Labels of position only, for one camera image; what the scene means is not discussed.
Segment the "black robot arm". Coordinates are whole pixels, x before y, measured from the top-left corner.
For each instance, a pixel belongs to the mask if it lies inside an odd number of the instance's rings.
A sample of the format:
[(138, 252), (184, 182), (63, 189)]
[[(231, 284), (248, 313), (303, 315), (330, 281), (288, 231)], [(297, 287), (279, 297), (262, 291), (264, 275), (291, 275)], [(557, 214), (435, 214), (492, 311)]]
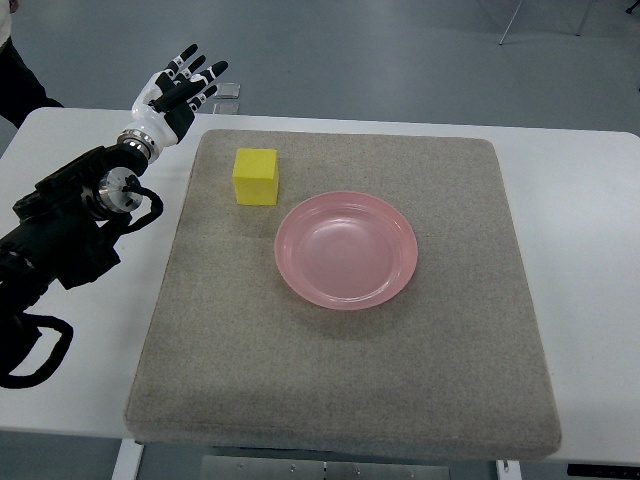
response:
[(144, 228), (162, 212), (153, 195), (151, 212), (134, 222), (131, 206), (100, 196), (99, 184), (122, 167), (143, 175), (146, 156), (127, 145), (96, 147), (35, 185), (13, 206), (19, 225), (1, 239), (1, 313), (33, 306), (49, 285), (69, 290), (97, 280), (120, 262), (114, 245)]

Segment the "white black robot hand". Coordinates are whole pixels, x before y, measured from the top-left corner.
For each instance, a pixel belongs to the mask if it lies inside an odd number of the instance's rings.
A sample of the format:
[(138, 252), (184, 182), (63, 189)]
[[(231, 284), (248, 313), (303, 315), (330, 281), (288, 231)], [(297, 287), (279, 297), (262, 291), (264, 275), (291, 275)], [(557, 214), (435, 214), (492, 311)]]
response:
[(137, 148), (149, 163), (182, 141), (228, 68), (224, 60), (205, 67), (206, 57), (197, 51), (197, 45), (190, 45), (150, 77), (131, 107), (131, 122), (118, 137), (119, 144)]

